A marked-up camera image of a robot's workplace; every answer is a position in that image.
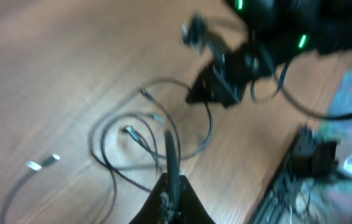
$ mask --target wooden surface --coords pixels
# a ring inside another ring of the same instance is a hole
[[[207,16],[238,21],[219,1],[0,0],[0,209],[9,189],[27,172],[26,161],[50,153],[61,156],[19,192],[7,223],[90,223],[109,204],[113,183],[88,155],[88,130],[146,80],[172,77],[192,84],[210,57],[198,56],[180,40],[181,24],[197,8]],[[232,47],[244,39],[217,30]],[[307,106],[325,111],[350,57],[303,55],[292,64],[286,86]],[[257,94],[274,88],[272,82],[264,83]],[[204,108],[188,107],[180,88],[157,86],[150,92],[174,116],[183,153],[195,150],[208,128]],[[307,118],[281,96],[254,105],[247,95],[228,110],[211,109],[212,141],[182,169],[214,221],[242,223]],[[155,108],[137,98],[126,110]],[[118,135],[117,127],[107,141],[114,163],[151,162],[135,143]],[[162,130],[156,125],[164,152]],[[153,170],[127,176],[149,187],[158,177]],[[147,196],[118,178],[116,207],[107,223],[128,223]]]

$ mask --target green led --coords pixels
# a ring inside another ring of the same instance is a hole
[[[235,6],[238,10],[241,10],[242,6],[244,6],[244,1],[243,0],[235,0]]]
[[[305,46],[307,40],[307,36],[303,35],[302,38],[300,38],[300,42],[299,42],[299,48],[302,49]]]

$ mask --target black mechanical device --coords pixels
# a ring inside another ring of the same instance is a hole
[[[240,103],[248,83],[275,75],[275,68],[297,55],[317,50],[330,54],[352,49],[350,0],[225,0],[247,25],[247,42],[231,50],[195,15],[183,31],[186,45],[214,58],[203,68],[187,103]]]

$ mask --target green light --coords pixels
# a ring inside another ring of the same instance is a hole
[[[237,1],[237,9],[241,10],[244,5],[244,0],[236,0]]]
[[[300,49],[303,48],[303,46],[305,45],[306,39],[307,39],[306,35],[303,35],[302,38],[300,39],[300,43],[299,43],[299,48]]]

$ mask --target wooden table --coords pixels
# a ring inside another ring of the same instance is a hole
[[[9,189],[28,171],[26,161],[50,153],[61,156],[19,192],[7,223],[90,223],[103,205],[102,214],[108,210],[113,183],[89,156],[87,133],[145,80],[171,77],[193,83],[210,58],[208,52],[200,57],[181,43],[181,24],[196,10],[238,23],[214,0],[0,0],[0,209]],[[245,39],[237,32],[216,30],[234,48]],[[303,55],[292,63],[285,85],[307,106],[325,111],[340,77],[352,67],[351,58]],[[274,89],[273,82],[264,82],[257,94]],[[150,92],[174,116],[183,153],[195,150],[208,129],[203,106],[186,105],[186,92],[175,86]],[[307,118],[281,96],[255,105],[247,93],[238,106],[211,109],[212,141],[204,153],[183,162],[182,169],[214,221],[242,223],[263,194],[290,136]],[[139,97],[125,110],[155,107]],[[161,152],[163,129],[155,126]],[[107,144],[118,165],[151,162],[149,154],[116,128]],[[153,170],[126,174],[149,187],[158,178]],[[127,223],[148,196],[117,179],[116,207],[107,223]]]

